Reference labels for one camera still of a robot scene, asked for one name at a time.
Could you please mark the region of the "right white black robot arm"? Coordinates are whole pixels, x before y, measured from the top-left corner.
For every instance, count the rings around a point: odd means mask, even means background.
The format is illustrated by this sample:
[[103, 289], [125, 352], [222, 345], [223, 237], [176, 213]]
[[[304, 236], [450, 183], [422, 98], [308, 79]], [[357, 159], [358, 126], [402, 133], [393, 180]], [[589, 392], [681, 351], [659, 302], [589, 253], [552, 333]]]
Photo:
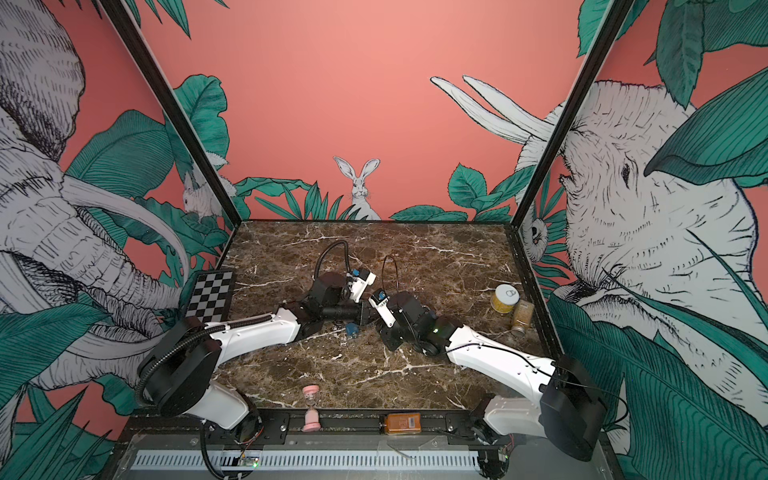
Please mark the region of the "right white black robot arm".
[[491, 398], [481, 424], [498, 436], [544, 437], [566, 455], [589, 461], [607, 415], [605, 395], [578, 360], [553, 360], [493, 341], [468, 325], [439, 317], [409, 292], [369, 298], [383, 320], [379, 334], [387, 348], [407, 343], [428, 357], [445, 357], [517, 392], [517, 399]]

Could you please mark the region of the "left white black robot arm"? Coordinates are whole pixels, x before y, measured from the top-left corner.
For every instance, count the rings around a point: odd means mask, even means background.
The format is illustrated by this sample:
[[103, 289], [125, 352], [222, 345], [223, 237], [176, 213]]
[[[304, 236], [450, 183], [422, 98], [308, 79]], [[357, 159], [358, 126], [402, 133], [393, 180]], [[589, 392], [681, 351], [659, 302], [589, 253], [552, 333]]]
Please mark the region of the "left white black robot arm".
[[138, 367], [136, 402], [164, 417], [191, 415], [233, 430], [258, 411], [247, 398], [217, 384], [217, 368], [251, 352], [302, 341], [326, 322], [364, 324], [368, 308], [364, 291], [376, 275], [354, 269], [344, 275], [319, 275], [299, 300], [283, 303], [273, 313], [231, 321], [203, 323], [189, 317], [173, 327]]

